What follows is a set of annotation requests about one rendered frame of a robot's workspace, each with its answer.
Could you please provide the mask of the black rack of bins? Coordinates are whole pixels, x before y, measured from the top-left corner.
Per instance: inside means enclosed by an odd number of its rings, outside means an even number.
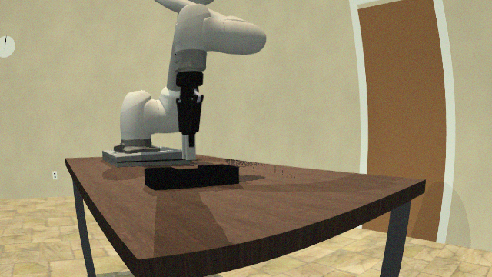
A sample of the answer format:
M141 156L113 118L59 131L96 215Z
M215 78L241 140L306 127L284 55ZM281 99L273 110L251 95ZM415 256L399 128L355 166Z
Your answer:
M239 184L239 167L220 164L198 165L196 169L182 170L172 167L147 168L145 183L147 187L154 190Z

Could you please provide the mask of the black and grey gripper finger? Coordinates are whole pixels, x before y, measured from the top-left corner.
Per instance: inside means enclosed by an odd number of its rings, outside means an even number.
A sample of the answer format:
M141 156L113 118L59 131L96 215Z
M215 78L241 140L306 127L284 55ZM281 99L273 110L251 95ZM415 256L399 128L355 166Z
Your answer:
M184 93L184 108L186 109L186 132L184 132L186 160L196 160L195 134L199 132L203 99L204 96L200 95L197 89L195 89L190 106L188 105L188 93Z
M179 132L182 134L182 159L185 159L185 135L186 132L186 109L184 107L184 93L180 94L180 98L176 99L176 104L178 108L178 127ZM182 111L181 111L182 110Z

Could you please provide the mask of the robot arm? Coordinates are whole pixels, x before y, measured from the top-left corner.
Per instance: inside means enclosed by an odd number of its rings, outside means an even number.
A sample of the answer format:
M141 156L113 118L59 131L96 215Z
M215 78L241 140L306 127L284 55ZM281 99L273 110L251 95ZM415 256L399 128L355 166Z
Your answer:
M266 43L264 30L257 25L207 8L214 0L155 1L178 13L167 86L158 100L151 99L145 91L126 95L120 114L121 143L112 147L114 152L160 151L152 145L151 135L179 132L176 105L181 92L181 87L176 86L179 72L203 72L207 52L251 55L262 50Z

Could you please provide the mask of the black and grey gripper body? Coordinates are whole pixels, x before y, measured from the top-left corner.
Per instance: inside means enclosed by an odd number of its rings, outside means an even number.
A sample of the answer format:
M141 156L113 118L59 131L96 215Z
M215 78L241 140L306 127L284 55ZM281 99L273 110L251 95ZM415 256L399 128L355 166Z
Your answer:
M176 86L181 87L180 93L188 93L188 105L191 105L194 90L203 85L203 73L198 71L179 72L176 75Z

